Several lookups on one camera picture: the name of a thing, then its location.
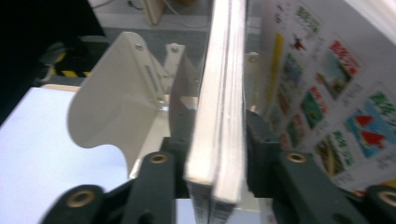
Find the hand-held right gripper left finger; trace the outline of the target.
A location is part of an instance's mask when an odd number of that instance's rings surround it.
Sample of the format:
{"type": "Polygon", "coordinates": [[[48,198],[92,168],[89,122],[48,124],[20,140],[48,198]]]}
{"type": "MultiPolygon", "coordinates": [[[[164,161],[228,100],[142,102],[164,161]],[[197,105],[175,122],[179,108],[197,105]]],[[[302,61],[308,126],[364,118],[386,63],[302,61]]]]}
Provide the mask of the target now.
{"type": "Polygon", "coordinates": [[[188,199],[190,197],[187,184],[183,178],[184,165],[188,153],[189,144],[165,137],[162,142],[161,151],[170,153],[175,161],[175,196],[177,199],[188,199]]]}

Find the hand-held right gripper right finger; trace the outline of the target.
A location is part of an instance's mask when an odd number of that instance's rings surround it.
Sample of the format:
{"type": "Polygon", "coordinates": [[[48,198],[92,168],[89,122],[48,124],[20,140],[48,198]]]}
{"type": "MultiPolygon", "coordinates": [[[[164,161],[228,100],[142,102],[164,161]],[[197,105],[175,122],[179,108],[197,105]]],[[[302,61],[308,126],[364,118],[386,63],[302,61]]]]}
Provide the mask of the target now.
{"type": "Polygon", "coordinates": [[[263,118],[252,111],[247,119],[247,186],[256,198],[272,198],[274,181],[272,165],[280,143],[263,118]]]}

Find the purple cover book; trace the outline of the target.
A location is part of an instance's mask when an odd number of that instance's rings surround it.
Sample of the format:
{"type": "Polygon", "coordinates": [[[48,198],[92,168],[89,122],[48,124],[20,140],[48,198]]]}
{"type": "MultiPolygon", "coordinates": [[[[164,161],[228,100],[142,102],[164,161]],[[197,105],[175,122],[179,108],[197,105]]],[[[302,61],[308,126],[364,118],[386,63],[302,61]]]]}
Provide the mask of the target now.
{"type": "Polygon", "coordinates": [[[214,0],[184,180],[196,224],[226,224],[247,171],[244,50],[247,0],[214,0]]]}

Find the beige expandable book rack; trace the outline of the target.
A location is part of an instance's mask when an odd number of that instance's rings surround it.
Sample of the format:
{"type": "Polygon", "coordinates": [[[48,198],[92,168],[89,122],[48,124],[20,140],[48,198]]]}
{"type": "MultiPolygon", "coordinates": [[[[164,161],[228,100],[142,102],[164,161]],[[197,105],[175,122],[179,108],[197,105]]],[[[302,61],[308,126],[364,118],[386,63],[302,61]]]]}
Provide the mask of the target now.
{"type": "Polygon", "coordinates": [[[184,177],[207,184],[218,174],[220,152],[241,146],[246,95],[242,84],[245,36],[211,35],[204,81],[197,83],[181,45],[169,45],[164,64],[136,33],[123,33],[82,84],[68,112],[68,129],[81,147],[118,147],[137,178],[143,158],[169,133],[191,141],[184,177]]]}

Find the white book with picture grid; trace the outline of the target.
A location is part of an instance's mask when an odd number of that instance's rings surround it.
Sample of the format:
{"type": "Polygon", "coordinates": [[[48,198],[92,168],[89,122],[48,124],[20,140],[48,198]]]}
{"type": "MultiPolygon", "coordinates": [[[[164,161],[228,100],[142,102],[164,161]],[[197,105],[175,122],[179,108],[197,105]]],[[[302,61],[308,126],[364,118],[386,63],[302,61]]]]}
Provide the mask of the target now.
{"type": "Polygon", "coordinates": [[[249,101],[282,148],[359,196],[396,188],[396,0],[261,0],[249,101]]]}

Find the beige wooden desk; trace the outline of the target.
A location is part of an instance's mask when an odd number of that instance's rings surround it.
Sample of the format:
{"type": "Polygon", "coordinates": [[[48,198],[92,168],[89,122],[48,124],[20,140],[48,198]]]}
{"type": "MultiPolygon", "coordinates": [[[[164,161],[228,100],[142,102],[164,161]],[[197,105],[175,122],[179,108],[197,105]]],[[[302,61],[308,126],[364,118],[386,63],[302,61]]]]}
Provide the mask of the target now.
{"type": "Polygon", "coordinates": [[[141,0],[149,25],[158,25],[161,21],[165,2],[163,0],[141,0]]]}

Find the black stand base striped tape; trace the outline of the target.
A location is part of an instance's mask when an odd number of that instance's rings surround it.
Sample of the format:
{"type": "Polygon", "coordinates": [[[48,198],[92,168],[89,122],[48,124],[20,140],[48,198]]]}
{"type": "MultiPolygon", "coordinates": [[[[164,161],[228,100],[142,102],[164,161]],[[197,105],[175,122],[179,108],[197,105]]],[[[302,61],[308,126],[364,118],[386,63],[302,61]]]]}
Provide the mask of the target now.
{"type": "Polygon", "coordinates": [[[84,37],[81,42],[87,49],[84,55],[68,49],[62,43],[51,46],[38,62],[34,86],[79,86],[91,74],[109,47],[109,42],[101,36],[84,37]]]}

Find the black curtain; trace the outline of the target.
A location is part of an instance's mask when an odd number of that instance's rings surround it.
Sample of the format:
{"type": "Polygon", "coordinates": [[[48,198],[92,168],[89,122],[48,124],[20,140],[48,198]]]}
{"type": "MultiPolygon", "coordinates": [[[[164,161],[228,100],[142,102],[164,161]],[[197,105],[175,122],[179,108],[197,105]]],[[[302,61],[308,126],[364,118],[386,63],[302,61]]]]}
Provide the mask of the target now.
{"type": "Polygon", "coordinates": [[[88,0],[0,0],[0,125],[29,90],[49,46],[84,53],[80,40],[105,33],[88,0]]]}

